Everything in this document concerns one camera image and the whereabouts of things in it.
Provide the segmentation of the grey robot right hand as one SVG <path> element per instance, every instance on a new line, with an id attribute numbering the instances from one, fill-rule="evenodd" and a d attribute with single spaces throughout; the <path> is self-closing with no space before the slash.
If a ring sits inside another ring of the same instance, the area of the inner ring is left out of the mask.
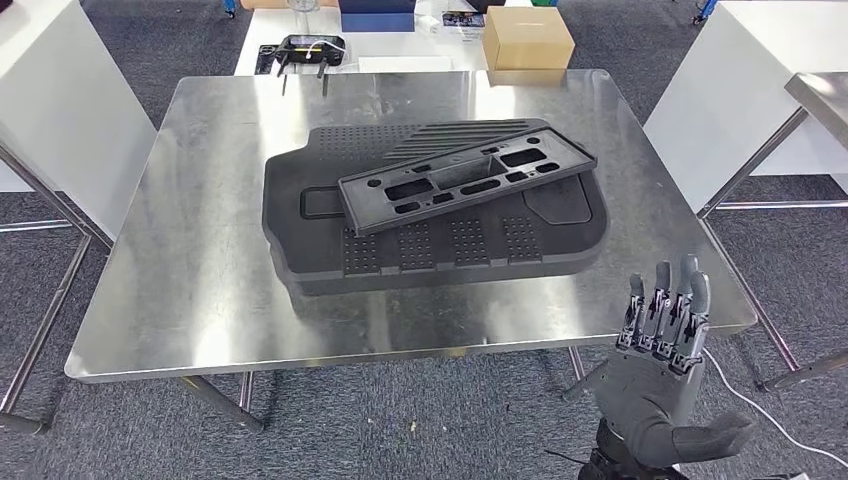
<path id="1" fill-rule="evenodd" d="M 753 434 L 754 422 L 736 412 L 703 426 L 689 422 L 703 379 L 710 305 L 709 277 L 693 254 L 681 259 L 677 276 L 669 262 L 658 263 L 651 291 L 641 275 L 630 278 L 615 352 L 594 392 L 607 424 L 642 465 L 731 457 Z"/>

